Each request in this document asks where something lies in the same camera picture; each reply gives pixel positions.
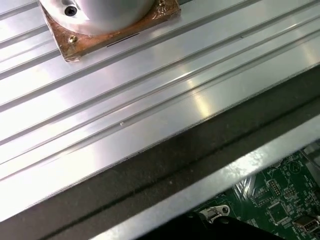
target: electronic component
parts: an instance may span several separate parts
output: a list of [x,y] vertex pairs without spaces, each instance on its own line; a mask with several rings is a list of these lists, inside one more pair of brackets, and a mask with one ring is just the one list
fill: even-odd
[[271,205],[268,209],[267,212],[269,213],[270,217],[272,218],[272,221],[275,225],[280,224],[284,220],[288,218],[288,214],[284,208],[284,206],[280,203],[277,202],[273,205]]
[[309,215],[302,215],[294,220],[293,223],[306,233],[311,233],[314,230],[319,229],[318,219]]
[[289,188],[288,190],[284,191],[283,196],[285,197],[285,199],[290,199],[293,196],[295,196],[297,194],[296,190],[292,187]]
[[274,198],[273,193],[269,189],[263,189],[253,196],[257,206],[262,206]]
[[280,189],[277,186],[277,182],[276,180],[272,179],[270,181],[268,181],[269,186],[271,187],[272,191],[274,192],[274,194],[278,197],[281,195]]

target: black rubber strip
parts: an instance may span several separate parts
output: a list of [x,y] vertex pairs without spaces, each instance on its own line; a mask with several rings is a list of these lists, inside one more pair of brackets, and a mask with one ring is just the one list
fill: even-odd
[[[315,100],[320,96],[319,78],[320,68],[313,68],[27,209],[0,223],[1,237],[8,240],[50,239],[54,236],[54,239],[92,238],[165,199],[180,190],[179,186],[192,182],[187,177],[181,179],[185,184],[181,183],[174,189],[168,186],[162,189],[161,183],[172,175],[178,176],[178,171],[192,163],[200,164],[203,162],[200,159],[241,141],[261,127]],[[212,173],[229,161],[214,161],[211,163],[214,169],[208,170]],[[200,173],[192,176],[193,181],[202,178]],[[157,194],[149,195],[147,190],[157,183]],[[144,199],[137,202],[140,195]],[[92,219],[98,219],[107,212],[103,221],[92,224]],[[83,226],[86,234],[76,234],[79,226]]]

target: microchip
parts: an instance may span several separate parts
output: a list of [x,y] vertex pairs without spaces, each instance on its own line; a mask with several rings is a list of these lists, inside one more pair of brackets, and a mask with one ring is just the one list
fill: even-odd
[[281,222],[288,218],[288,214],[284,206],[280,202],[277,202],[268,207],[267,212],[269,213],[275,225],[279,225]]
[[294,188],[289,188],[288,190],[286,190],[283,193],[283,196],[285,197],[285,199],[290,199],[293,196],[295,196],[297,194],[296,190]]
[[276,180],[274,180],[274,179],[273,179],[273,180],[270,180],[270,181],[268,181],[268,183],[269,183],[272,191],[274,192],[274,194],[275,194],[277,197],[280,196],[280,195],[281,195],[281,192],[280,192],[279,187],[277,186]]
[[270,190],[262,190],[258,194],[253,196],[254,201],[258,207],[262,206],[263,204],[268,203],[274,198],[274,195]]

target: copper square plate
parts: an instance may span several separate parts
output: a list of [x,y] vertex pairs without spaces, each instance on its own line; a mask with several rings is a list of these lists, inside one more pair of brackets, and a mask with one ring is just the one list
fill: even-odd
[[67,62],[79,61],[83,55],[126,39],[143,30],[179,16],[181,13],[177,0],[156,0],[149,13],[139,22],[121,31],[92,36],[76,33],[60,26],[43,7],[42,10],[58,48]]

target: metal surface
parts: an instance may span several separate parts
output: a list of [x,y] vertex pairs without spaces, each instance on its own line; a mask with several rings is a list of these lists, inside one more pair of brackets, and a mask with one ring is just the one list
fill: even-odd
[[314,142],[319,133],[320,116],[317,116],[92,240],[136,239],[276,163],[302,145]]
[[142,19],[155,0],[40,0],[61,26],[85,35],[124,29]]
[[74,64],[19,4],[0,8],[0,220],[320,62],[318,0],[194,0]]
[[230,207],[228,205],[213,206],[203,209],[199,213],[203,214],[205,219],[212,224],[215,219],[221,216],[229,216]]

